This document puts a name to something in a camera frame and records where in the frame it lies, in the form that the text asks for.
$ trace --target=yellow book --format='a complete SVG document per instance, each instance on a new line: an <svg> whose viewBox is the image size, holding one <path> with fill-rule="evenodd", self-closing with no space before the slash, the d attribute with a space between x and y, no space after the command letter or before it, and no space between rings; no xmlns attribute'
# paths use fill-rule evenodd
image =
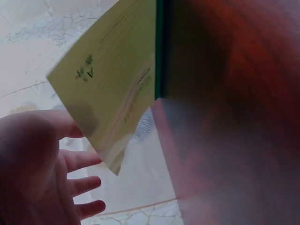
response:
<svg viewBox="0 0 300 225"><path fill-rule="evenodd" d="M119 0L74 44L48 80L108 168L155 100L156 0Z"/></svg>

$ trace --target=paper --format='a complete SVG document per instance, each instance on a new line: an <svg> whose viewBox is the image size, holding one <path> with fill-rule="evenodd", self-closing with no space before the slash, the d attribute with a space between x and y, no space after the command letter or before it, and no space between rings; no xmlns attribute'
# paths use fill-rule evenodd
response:
<svg viewBox="0 0 300 225"><path fill-rule="evenodd" d="M48 80L115 174L154 103L156 0L119 0L70 49Z"/></svg>

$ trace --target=white tile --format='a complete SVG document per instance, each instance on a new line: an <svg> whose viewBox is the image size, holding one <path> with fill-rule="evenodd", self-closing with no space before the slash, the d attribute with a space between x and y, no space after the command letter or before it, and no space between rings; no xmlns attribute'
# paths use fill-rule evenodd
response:
<svg viewBox="0 0 300 225"><path fill-rule="evenodd" d="M46 0L53 15L83 11L96 8L97 0Z"/></svg>
<svg viewBox="0 0 300 225"><path fill-rule="evenodd" d="M0 48L0 67L6 81L0 83L0 96L45 81L49 70L62 56L59 47L50 39L1 45Z"/></svg>
<svg viewBox="0 0 300 225"><path fill-rule="evenodd" d="M136 213L132 215L128 220L127 224L128 225L147 225L147 222L149 220L149 217L146 216L143 213Z"/></svg>
<svg viewBox="0 0 300 225"><path fill-rule="evenodd" d="M151 216L149 225L172 225L175 217Z"/></svg>
<svg viewBox="0 0 300 225"><path fill-rule="evenodd" d="M7 37L11 30L12 26L2 15L0 15L0 38Z"/></svg>
<svg viewBox="0 0 300 225"><path fill-rule="evenodd" d="M12 26L50 17L49 7L44 0L9 0L0 10Z"/></svg>

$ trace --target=cracked tile pattern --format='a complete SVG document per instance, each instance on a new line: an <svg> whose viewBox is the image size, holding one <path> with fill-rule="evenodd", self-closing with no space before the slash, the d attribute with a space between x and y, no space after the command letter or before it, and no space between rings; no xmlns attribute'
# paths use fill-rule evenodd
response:
<svg viewBox="0 0 300 225"><path fill-rule="evenodd" d="M183 225L177 200L135 210L95 216L90 225Z"/></svg>
<svg viewBox="0 0 300 225"><path fill-rule="evenodd" d="M35 8L28 0L19 0L18 4L16 1L0 0L0 45L5 55L0 66L7 77L6 83L0 83L0 118L36 109L64 109L45 76L117 0L85 0L85 4L83 0L72 0L76 3L72 7L68 7L71 0L34 0L40 1ZM24 7L29 5L32 13L13 7L22 3ZM42 12L44 3L48 8ZM90 145L86 139L65 138L60 147L88 150ZM128 146L124 164L119 177L101 165L68 174L72 179L87 175L102 179L99 189L74 199L75 203L96 199L107 203L103 214L82 224L182 225L155 125L150 135Z"/></svg>

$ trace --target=palm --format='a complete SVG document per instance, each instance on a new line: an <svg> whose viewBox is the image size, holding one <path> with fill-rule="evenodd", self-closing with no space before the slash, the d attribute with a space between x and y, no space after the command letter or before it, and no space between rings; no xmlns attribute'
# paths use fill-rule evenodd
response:
<svg viewBox="0 0 300 225"><path fill-rule="evenodd" d="M74 205L73 197L99 187L101 180L97 176L68 180L67 173L101 160L95 152L59 150L62 137L82 136L66 112L21 113L2 119L0 127L6 133L1 159L7 159L10 167L0 180L10 184L5 188L13 193L14 204L7 203L11 211L27 210L19 215L25 224L77 225L105 209L103 201ZM8 142L11 135L20 141ZM15 160L8 152L15 154Z"/></svg>

